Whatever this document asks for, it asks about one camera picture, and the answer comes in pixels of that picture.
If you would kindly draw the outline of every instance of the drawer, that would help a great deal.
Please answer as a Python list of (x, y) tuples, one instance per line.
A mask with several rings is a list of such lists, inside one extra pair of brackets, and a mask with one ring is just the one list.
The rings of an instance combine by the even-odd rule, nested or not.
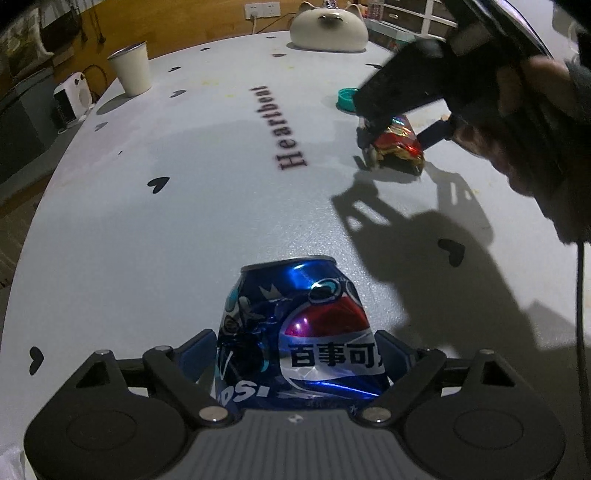
[(415, 33), (421, 33), (421, 30), (423, 29), (422, 17), (417, 17), (416, 15), (402, 12), (400, 10), (394, 10), (392, 8), (384, 9), (382, 20), (395, 27), (406, 28), (406, 30)]
[(456, 21), (456, 19), (453, 18), (453, 15), (449, 11), (447, 11), (445, 5), (440, 4), (439, 2), (433, 2), (433, 16), (445, 18), (446, 20), (451, 20), (452, 22)]
[(435, 20), (431, 20), (431, 25), (429, 25), (429, 34), (447, 38), (447, 36), (454, 29), (455, 27), (452, 27), (451, 25), (445, 25), (439, 22), (435, 22)]
[(368, 18), (371, 20), (381, 21), (384, 16), (384, 6), (377, 4), (369, 4)]
[(424, 14), (427, 8), (427, 0), (384, 0), (384, 3), (419, 14)]

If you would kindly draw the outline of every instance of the gray cabinet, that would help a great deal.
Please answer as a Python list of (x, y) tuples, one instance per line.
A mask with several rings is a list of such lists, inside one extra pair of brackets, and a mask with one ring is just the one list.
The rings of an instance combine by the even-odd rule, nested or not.
[(457, 27), (453, 16), (439, 0), (370, 0), (368, 28), (419, 37), (447, 38)]

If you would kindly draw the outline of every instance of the wooden wall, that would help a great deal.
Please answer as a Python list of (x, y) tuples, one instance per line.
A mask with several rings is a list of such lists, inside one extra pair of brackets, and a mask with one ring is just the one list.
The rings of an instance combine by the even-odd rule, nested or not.
[[(138, 41), (148, 41), (148, 54), (154, 58), (201, 43), (250, 34), (252, 21), (244, 19), (245, 3), (248, 0), (105, 0), (95, 10), (106, 43), (97, 44), (90, 17), (93, 9), (85, 11), (82, 17), (89, 39), (82, 44), (80, 36), (76, 38), (75, 55), (56, 67), (56, 81), (97, 64), (111, 83), (115, 73), (107, 57)], [(296, 12), (300, 3), (301, 0), (281, 1), (281, 15)], [(286, 30), (291, 17), (279, 20), (265, 31)], [(261, 18), (256, 22), (256, 29), (275, 20), (277, 17)], [(89, 70), (87, 77), (93, 91), (99, 94), (104, 91), (105, 81), (98, 69)]]

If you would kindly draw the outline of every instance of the wall outlet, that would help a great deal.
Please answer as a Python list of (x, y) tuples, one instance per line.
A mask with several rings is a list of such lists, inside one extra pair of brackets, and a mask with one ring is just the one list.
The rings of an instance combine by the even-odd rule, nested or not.
[(269, 2), (262, 4), (263, 16), (268, 17), (280, 17), (281, 16), (281, 4), (279, 2)]
[(244, 16), (247, 20), (251, 18), (262, 18), (262, 4), (246, 4), (244, 5)]

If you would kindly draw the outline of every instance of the screw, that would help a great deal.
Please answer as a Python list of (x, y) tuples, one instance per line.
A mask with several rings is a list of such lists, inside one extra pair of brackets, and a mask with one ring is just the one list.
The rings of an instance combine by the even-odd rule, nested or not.
[(222, 421), (228, 416), (228, 411), (224, 407), (205, 407), (199, 410), (199, 416), (203, 420), (217, 422)]
[(383, 407), (370, 407), (366, 408), (361, 416), (372, 423), (382, 423), (392, 416), (389, 410)]

